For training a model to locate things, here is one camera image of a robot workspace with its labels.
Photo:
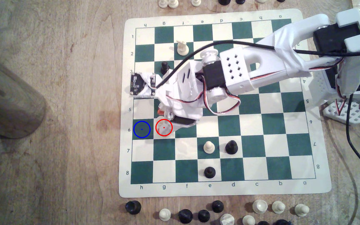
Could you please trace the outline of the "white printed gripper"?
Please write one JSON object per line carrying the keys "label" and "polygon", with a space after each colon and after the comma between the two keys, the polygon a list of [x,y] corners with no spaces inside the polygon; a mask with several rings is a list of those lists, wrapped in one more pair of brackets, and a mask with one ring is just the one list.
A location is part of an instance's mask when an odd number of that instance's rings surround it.
{"label": "white printed gripper", "polygon": [[[199,120],[202,117],[203,84],[196,78],[196,73],[202,71],[202,63],[196,60],[188,61],[155,93],[155,117],[163,116],[172,121],[175,116],[188,120]],[[176,135],[196,135],[196,125],[179,125],[173,123],[173,133]]]}

